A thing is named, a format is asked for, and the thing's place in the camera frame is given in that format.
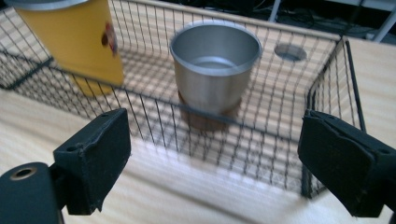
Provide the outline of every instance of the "label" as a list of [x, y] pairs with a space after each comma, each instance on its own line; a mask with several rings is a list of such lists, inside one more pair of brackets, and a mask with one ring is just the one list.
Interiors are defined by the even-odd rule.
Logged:
[[108, 45], [113, 52], [113, 56], [117, 55], [118, 46], [116, 32], [114, 31], [114, 26], [110, 22], [106, 22], [105, 31], [102, 34], [102, 45], [103, 47], [107, 47]]

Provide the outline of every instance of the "metal wire mesh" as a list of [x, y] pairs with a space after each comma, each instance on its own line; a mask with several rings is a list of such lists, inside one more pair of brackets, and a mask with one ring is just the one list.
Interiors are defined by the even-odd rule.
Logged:
[[[133, 137], [283, 189], [303, 190], [307, 197], [323, 189], [301, 165], [297, 147], [307, 108], [361, 125], [344, 40], [161, 2], [112, 0], [109, 4], [124, 67], [122, 87], [111, 87], [113, 92], [107, 95], [82, 94], [73, 82], [80, 75], [59, 68], [13, 9], [0, 17], [1, 87], [89, 119], [122, 106], [128, 109]], [[170, 39], [189, 22], [214, 19], [243, 25], [262, 43], [262, 57], [252, 70], [235, 119], [181, 104], [174, 80]], [[274, 52], [279, 44], [303, 49], [306, 58], [300, 62], [282, 59]], [[229, 126], [222, 131], [199, 131], [183, 120], [183, 111]]]

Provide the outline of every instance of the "stainless steel cup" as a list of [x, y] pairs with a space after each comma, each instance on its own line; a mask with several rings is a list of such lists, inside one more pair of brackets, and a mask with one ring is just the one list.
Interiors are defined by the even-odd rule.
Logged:
[[172, 39], [178, 90], [196, 109], [219, 114], [238, 104], [262, 54], [258, 38], [228, 21], [196, 21]]

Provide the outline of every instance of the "yellow can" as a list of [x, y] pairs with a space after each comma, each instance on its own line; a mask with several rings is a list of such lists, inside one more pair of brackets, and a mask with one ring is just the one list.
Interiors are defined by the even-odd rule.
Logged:
[[[123, 71], [107, 0], [7, 0], [62, 69], [120, 86]], [[111, 88], [70, 77], [88, 96]]]

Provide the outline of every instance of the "light wood surface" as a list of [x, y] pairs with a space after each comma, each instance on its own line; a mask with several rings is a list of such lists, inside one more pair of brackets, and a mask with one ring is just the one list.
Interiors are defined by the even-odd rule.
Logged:
[[[358, 39], [351, 47], [368, 133], [396, 147], [396, 48]], [[0, 91], [0, 102], [0, 174], [52, 164], [52, 151], [89, 122], [10, 91]], [[380, 218], [354, 218], [330, 192], [308, 201], [140, 139], [132, 151], [102, 213], [64, 209], [66, 223], [387, 223], [391, 215], [384, 208]]]

